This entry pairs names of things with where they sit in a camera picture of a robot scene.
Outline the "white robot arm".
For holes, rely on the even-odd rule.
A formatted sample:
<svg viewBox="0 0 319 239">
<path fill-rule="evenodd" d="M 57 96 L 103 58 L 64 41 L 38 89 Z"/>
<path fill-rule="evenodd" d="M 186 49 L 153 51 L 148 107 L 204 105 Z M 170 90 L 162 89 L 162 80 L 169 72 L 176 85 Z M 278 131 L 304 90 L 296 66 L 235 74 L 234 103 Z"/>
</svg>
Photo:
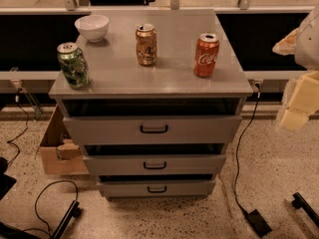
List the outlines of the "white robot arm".
<svg viewBox="0 0 319 239">
<path fill-rule="evenodd" d="M 279 127 L 298 131 L 319 111 L 319 5 L 298 28 L 276 43 L 272 52 L 293 55 L 295 63 L 307 70 L 297 80 L 287 83 L 277 116 Z"/>
</svg>

